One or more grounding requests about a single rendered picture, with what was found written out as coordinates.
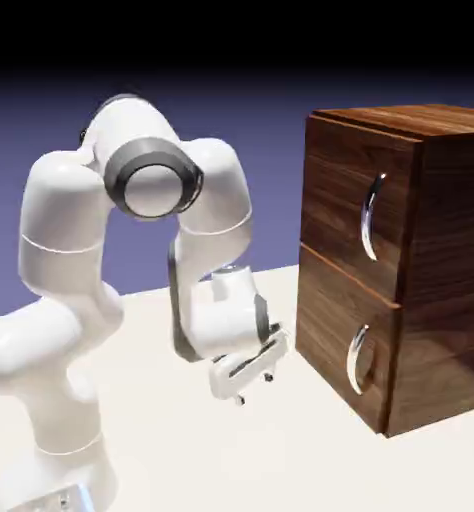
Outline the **dark wood cabinet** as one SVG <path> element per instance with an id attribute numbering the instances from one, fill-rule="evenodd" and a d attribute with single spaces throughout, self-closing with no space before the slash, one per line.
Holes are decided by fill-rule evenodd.
<path id="1" fill-rule="evenodd" d="M 312 114 L 421 142 L 380 434 L 393 437 L 474 410 L 474 108 L 424 104 Z"/>

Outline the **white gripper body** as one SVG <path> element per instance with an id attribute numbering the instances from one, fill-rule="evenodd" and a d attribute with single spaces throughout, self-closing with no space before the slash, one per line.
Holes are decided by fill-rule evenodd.
<path id="1" fill-rule="evenodd" d="M 217 358 L 209 371 L 212 395 L 219 400 L 233 399 L 267 371 L 274 373 L 277 363 L 289 351 L 289 336 L 284 328 L 273 332 L 256 355 L 230 354 Z"/>

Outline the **dark wood cabinet door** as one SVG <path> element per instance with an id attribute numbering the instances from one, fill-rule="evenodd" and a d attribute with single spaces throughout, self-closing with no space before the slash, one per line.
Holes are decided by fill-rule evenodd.
<path id="1" fill-rule="evenodd" d="M 375 432 L 386 431 L 390 376 L 401 307 L 367 289 L 314 250 L 299 252 L 296 349 Z M 349 344 L 362 324 L 375 340 L 368 388 L 354 393 L 346 374 Z M 362 353 L 359 373 L 369 365 Z"/>
<path id="2" fill-rule="evenodd" d="M 401 300 L 410 181 L 421 142 L 315 114 L 306 120 L 301 241 L 391 303 Z M 387 177 L 373 212 L 376 261 L 361 242 L 361 207 Z"/>

